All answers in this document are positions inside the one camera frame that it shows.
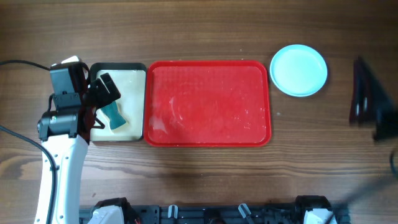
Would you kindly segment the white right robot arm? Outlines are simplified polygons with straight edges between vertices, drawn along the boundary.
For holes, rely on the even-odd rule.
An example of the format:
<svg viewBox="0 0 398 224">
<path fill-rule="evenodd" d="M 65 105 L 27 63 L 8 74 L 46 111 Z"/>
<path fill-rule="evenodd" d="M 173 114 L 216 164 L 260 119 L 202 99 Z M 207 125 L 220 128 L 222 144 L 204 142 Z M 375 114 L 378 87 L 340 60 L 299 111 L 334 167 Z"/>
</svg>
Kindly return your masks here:
<svg viewBox="0 0 398 224">
<path fill-rule="evenodd" d="M 349 112 L 349 123 L 363 125 L 374 123 L 374 142 L 381 142 L 397 137 L 397 107 L 385 92 L 379 80 L 375 77 L 365 59 L 359 56 L 354 60 L 354 90 Z M 291 223 L 311 223 L 310 214 L 316 210 L 322 211 L 326 217 L 321 217 L 316 223 L 342 223 L 346 217 L 345 211 L 349 205 L 365 196 L 384 190 L 397 183 L 397 148 L 389 154 L 391 175 L 384 180 L 373 180 L 358 188 L 340 203 L 332 206 L 324 196 L 298 196 L 295 208 L 290 214 Z"/>
</svg>

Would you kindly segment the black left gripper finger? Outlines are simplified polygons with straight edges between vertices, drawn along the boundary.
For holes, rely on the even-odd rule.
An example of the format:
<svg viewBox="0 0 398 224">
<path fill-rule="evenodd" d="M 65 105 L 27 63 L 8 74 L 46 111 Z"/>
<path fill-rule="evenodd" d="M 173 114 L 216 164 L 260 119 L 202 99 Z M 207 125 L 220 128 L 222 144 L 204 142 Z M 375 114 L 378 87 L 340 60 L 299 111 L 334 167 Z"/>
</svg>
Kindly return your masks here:
<svg viewBox="0 0 398 224">
<path fill-rule="evenodd" d="M 106 94 L 106 101 L 115 101 L 118 100 L 121 97 L 121 94 L 116 86 L 116 84 L 113 82 L 113 79 L 111 78 L 109 73 L 102 74 L 101 79 L 108 91 Z"/>
<path fill-rule="evenodd" d="M 90 104 L 92 106 L 109 105 L 112 101 L 106 101 L 107 93 L 108 91 L 101 79 L 96 79 L 90 84 Z"/>
</svg>

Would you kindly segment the green scrubbing sponge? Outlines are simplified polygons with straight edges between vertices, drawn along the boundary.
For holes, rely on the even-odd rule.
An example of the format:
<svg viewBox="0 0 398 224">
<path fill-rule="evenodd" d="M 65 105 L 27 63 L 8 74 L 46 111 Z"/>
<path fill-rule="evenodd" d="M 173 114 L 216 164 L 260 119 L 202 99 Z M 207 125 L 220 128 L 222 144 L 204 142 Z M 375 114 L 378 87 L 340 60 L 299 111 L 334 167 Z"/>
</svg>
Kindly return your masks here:
<svg viewBox="0 0 398 224">
<path fill-rule="evenodd" d="M 110 130 L 115 130 L 127 123 L 127 121 L 120 114 L 115 101 L 102 107 L 100 110 L 109 119 Z"/>
</svg>

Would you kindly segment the light blue plate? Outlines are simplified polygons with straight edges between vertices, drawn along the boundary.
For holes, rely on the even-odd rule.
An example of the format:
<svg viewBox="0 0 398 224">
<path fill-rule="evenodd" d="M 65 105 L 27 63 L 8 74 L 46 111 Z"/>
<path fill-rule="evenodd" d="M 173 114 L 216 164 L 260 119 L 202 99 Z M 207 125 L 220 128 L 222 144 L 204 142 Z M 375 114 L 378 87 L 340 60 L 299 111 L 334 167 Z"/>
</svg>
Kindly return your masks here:
<svg viewBox="0 0 398 224">
<path fill-rule="evenodd" d="M 273 56 L 269 71 L 272 82 L 281 92 L 299 98 L 314 95 L 328 78 L 324 58 L 302 44 L 280 49 Z"/>
</svg>

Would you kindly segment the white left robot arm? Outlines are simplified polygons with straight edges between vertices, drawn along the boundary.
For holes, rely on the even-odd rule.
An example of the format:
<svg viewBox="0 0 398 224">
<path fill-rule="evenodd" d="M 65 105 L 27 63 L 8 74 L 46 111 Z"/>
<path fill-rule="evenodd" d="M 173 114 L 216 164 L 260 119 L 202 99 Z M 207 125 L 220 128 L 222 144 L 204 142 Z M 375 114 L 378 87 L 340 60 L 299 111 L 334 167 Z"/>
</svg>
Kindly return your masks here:
<svg viewBox="0 0 398 224">
<path fill-rule="evenodd" d="M 83 162 L 91 130 L 103 129 L 96 115 L 121 94 L 108 73 L 94 80 L 56 78 L 49 107 L 37 124 L 43 167 L 36 223 L 78 223 Z"/>
</svg>

